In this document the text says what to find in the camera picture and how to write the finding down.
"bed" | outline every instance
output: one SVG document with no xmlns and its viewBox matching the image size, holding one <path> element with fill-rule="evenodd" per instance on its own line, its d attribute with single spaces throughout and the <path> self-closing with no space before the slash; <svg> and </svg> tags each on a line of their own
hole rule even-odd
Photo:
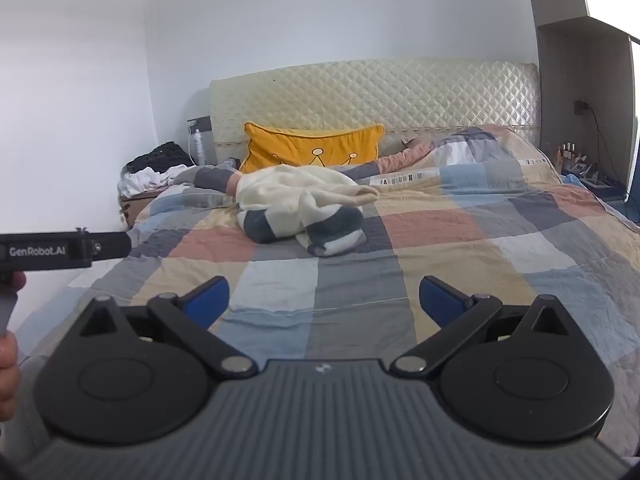
<svg viewBox="0 0 640 480">
<path fill-rule="evenodd" d="M 139 216 L 128 258 L 95 266 L 17 330 L 27 365 L 47 356 L 88 300 L 141 304 L 216 275 L 232 295 L 210 327 L 263 366 L 270 358 L 388 364 L 438 326 L 420 308 L 433 274 L 466 294 L 529 304 L 555 294 L 610 370 L 616 397 L 600 439 L 632 456 L 640 434 L 640 232 L 587 190 L 563 184 L 536 146 L 536 67 L 458 59 L 357 60 L 213 81 L 219 160 L 246 153 L 242 124 L 382 123 L 380 152 L 440 139 L 419 163 L 366 183 L 367 241 L 315 258 L 295 240 L 257 244 L 231 200 L 169 190 Z"/>
</svg>

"plaid bedspread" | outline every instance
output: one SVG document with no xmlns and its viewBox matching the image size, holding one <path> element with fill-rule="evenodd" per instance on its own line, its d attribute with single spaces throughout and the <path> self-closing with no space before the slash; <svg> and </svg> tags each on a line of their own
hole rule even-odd
<svg viewBox="0 0 640 480">
<path fill-rule="evenodd" d="M 130 257 L 76 287 L 78 306 L 67 307 L 57 330 L 27 351 L 49 352 L 92 296 L 142 304 L 216 275 L 228 279 L 232 296 L 210 330 L 260 365 L 368 357 L 388 364 L 438 330 L 418 302 L 426 274 L 504 303 L 555 294 L 614 378 L 616 399 L 600 437 L 617 453 L 633 454 L 640 430 L 638 229 L 585 189 L 563 185 L 540 152 L 504 128 L 455 137 L 400 173 L 368 178 L 381 197 L 364 208 L 367 241 L 332 258 L 312 257 L 295 240 L 252 242 L 232 206 L 174 204 L 151 214 L 152 203 L 134 229 Z"/>
</svg>

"human hand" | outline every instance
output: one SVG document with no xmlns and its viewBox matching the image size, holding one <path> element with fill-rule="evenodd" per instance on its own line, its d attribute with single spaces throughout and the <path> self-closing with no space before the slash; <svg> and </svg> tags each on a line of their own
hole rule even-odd
<svg viewBox="0 0 640 480">
<path fill-rule="evenodd" d="M 24 272 L 14 272 L 12 288 L 20 290 L 26 282 Z M 18 343 L 15 335 L 7 331 L 4 337 L 0 337 L 0 421 L 4 422 L 14 416 L 15 394 L 19 383 Z"/>
</svg>

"bedside table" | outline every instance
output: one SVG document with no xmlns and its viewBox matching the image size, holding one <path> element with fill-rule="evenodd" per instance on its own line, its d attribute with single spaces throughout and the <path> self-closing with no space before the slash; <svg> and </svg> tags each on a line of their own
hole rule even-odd
<svg viewBox="0 0 640 480">
<path fill-rule="evenodd" d="M 162 193 L 168 186 L 159 187 L 153 191 L 145 191 L 132 196 L 131 198 L 120 197 L 120 205 L 122 207 L 122 213 L 124 218 L 127 219 L 127 225 L 129 229 L 133 227 L 136 222 L 136 218 L 140 212 L 151 202 L 156 196 Z"/>
</svg>

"checkered comforter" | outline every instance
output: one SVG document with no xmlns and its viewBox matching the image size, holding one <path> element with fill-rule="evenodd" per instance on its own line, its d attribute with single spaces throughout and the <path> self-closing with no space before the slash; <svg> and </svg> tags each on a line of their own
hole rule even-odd
<svg viewBox="0 0 640 480">
<path fill-rule="evenodd" d="M 585 189 L 563 185 L 540 152 L 495 126 L 441 139 L 412 167 L 366 182 L 382 193 L 364 209 L 367 241 L 331 258 L 312 257 L 295 240 L 252 242 L 233 207 L 153 214 L 152 204 L 135 228 L 130 257 L 92 284 L 72 283 L 79 306 L 67 307 L 58 329 L 27 351 L 50 351 L 96 294 L 142 304 L 219 274 L 232 296 L 211 330 L 261 365 L 270 358 L 388 363 L 438 330 L 418 302 L 426 274 L 511 304 L 555 294 L 616 384 L 601 439 L 633 454 L 640 429 L 638 229 Z"/>
</svg>

